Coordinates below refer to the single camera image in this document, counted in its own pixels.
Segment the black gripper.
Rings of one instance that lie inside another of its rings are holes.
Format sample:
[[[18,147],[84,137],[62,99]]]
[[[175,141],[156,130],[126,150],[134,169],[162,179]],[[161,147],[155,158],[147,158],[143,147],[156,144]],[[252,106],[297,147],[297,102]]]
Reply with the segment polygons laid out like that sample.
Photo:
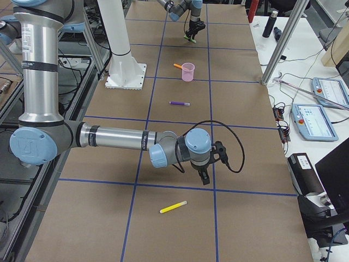
[[[201,19],[197,19],[196,21],[193,21],[190,19],[189,21],[189,29],[185,32],[185,37],[187,39],[191,39],[192,41],[196,41],[195,37],[198,34],[200,30],[205,29],[206,25]]]
[[[204,186],[210,184],[210,178],[207,171],[208,167],[210,166],[210,163],[206,163],[204,165],[197,165],[194,162],[190,162],[190,164],[195,170],[198,171],[202,184]]]

